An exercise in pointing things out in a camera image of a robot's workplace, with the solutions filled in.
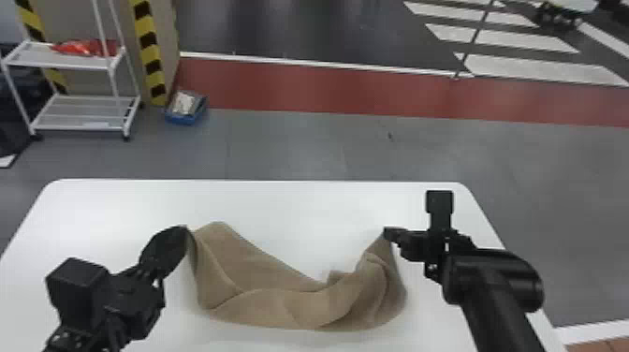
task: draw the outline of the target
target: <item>shelf rack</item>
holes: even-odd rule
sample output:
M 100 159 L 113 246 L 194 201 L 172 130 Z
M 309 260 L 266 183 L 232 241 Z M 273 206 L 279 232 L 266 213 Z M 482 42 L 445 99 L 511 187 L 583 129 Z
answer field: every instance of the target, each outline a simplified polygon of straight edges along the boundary
M 114 56 L 110 55 L 106 42 L 103 22 L 97 0 L 91 0 L 94 8 L 95 21 L 103 46 L 104 57 L 67 55 L 51 49 L 51 43 L 35 42 L 29 39 L 22 27 L 24 41 L 7 57 L 0 61 L 2 71 L 7 77 L 11 93 L 15 97 L 24 122 L 28 126 L 32 139 L 39 140 L 40 130 L 81 130 L 81 131 L 121 131 L 123 139 L 130 139 L 130 129 L 138 109 L 141 107 L 138 82 L 133 74 L 133 67 L 124 45 L 124 35 L 116 13 L 113 0 L 109 0 L 111 17 L 113 18 L 118 40 L 123 45 Z M 135 96 L 120 96 L 116 82 L 116 69 L 123 58 L 131 73 Z M 107 72 L 110 78 L 112 95 L 61 95 L 54 84 L 54 92 L 50 100 L 32 120 L 22 103 L 20 94 L 10 76 L 11 66 L 27 66 L 39 68 L 58 68 L 82 71 Z

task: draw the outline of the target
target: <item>red floor stripe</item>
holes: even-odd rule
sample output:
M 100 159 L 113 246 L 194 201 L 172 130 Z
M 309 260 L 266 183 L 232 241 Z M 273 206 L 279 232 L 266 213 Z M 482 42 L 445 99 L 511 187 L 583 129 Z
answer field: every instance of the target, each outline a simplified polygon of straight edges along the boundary
M 217 109 L 629 127 L 629 89 L 182 59 L 177 81 Z

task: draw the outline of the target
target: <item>beige towel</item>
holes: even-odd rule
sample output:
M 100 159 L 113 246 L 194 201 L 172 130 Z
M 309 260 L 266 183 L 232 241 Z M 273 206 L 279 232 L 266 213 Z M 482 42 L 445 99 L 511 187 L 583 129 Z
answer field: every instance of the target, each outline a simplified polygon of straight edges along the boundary
M 365 330 L 394 318 L 405 290 L 390 244 L 377 239 L 354 272 L 313 280 L 212 223 L 194 233 L 198 302 L 220 320 L 269 328 Z

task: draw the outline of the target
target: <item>yellow and black striped pillar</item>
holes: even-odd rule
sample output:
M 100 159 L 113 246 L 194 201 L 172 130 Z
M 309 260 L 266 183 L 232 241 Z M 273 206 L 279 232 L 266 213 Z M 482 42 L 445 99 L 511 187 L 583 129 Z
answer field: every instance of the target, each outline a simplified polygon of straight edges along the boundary
M 31 6 L 29 0 L 15 0 L 15 5 L 18 7 L 18 13 L 24 23 L 24 27 L 28 32 L 28 35 L 33 41 L 45 42 L 44 26 L 41 23 L 41 19 L 37 16 L 35 9 Z M 57 91 L 61 94 L 67 94 L 67 82 L 64 75 L 58 69 L 45 68 L 42 69 L 46 79 L 54 84 Z
M 154 105 L 167 103 L 166 76 L 162 66 L 162 56 L 157 43 L 157 32 L 151 3 L 148 0 L 129 0 L 135 20 L 136 37 L 139 42 L 139 56 L 146 74 L 146 85 Z

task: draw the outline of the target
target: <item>gray floor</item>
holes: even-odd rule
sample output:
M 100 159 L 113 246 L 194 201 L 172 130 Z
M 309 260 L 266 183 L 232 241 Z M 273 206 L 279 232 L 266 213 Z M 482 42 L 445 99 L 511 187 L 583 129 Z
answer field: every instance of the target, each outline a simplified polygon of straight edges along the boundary
M 215 110 L 198 125 L 140 116 L 131 143 L 47 135 L 0 169 L 0 248 L 60 178 L 460 181 L 530 259 L 556 326 L 629 317 L 629 130 Z

